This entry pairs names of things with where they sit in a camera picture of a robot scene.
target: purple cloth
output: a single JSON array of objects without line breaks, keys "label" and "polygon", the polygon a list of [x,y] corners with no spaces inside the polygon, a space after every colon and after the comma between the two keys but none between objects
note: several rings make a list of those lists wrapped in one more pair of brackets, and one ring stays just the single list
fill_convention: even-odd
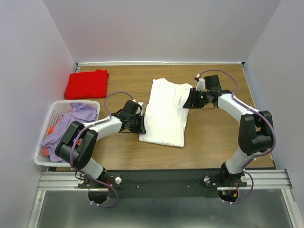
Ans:
[{"label": "purple cloth", "polygon": [[63,161],[55,155],[55,149],[67,128],[73,121],[79,121],[83,124],[94,122],[97,118],[96,110],[89,105],[84,103],[71,103],[71,106],[73,108],[72,112],[63,114],[60,117],[59,122],[56,124],[53,133],[45,137],[41,143],[41,148],[48,148],[52,162]]}]

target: wooden tabletop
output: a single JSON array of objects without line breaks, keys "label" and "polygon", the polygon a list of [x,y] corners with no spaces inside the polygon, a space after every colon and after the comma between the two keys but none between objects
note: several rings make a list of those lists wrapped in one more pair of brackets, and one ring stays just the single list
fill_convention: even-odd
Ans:
[{"label": "wooden tabletop", "polygon": [[[221,69],[232,74],[238,84],[236,96],[254,106],[240,65],[160,65],[160,66],[82,66],[80,72],[108,70],[107,94],[116,91],[130,93],[137,102],[148,103],[152,80],[166,78],[176,84],[196,85],[194,77],[207,69]],[[234,91],[234,82],[225,74],[218,74],[222,89]],[[107,106],[111,112],[123,108],[127,95],[110,97]],[[101,104],[99,119],[108,116]],[[108,170],[114,169],[194,169],[219,168],[238,147],[238,122],[225,111],[190,109],[185,130],[185,146],[176,148],[140,142],[138,134],[112,134],[96,142],[93,158]],[[269,156],[258,158],[250,167],[273,167]]]}]

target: gray floor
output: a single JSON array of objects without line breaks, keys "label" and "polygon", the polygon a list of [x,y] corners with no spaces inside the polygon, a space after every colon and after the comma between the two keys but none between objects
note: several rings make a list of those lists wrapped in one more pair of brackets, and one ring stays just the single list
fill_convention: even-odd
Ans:
[{"label": "gray floor", "polygon": [[291,228],[281,190],[254,190],[237,205],[219,199],[121,199],[89,204],[87,192],[47,192],[40,228]]}]

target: white plastic basket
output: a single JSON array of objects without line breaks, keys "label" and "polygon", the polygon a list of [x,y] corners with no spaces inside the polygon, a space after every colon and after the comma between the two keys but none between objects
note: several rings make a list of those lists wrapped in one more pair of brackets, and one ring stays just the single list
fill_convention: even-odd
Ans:
[{"label": "white plastic basket", "polygon": [[39,137],[39,144],[37,146],[36,154],[34,157],[34,162],[37,165],[44,166],[53,166],[53,167],[70,167],[70,164],[66,162],[52,162],[49,157],[44,157],[40,153],[41,146],[40,144],[44,138],[48,135],[49,129],[57,123],[58,117],[62,114],[67,113],[72,110],[71,103],[81,102],[88,104],[96,109],[97,117],[99,116],[100,104],[97,101],[88,101],[88,100],[64,100],[56,101],[52,104],[49,113],[47,114],[46,121],[44,123],[43,129]]}]

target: red cloth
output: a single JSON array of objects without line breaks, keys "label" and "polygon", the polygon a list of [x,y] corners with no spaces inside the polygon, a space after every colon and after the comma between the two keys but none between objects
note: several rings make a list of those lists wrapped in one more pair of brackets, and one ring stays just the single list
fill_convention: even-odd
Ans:
[{"label": "red cloth", "polygon": [[70,74],[65,98],[68,100],[82,98],[106,97],[106,86],[109,74],[107,70]]}]

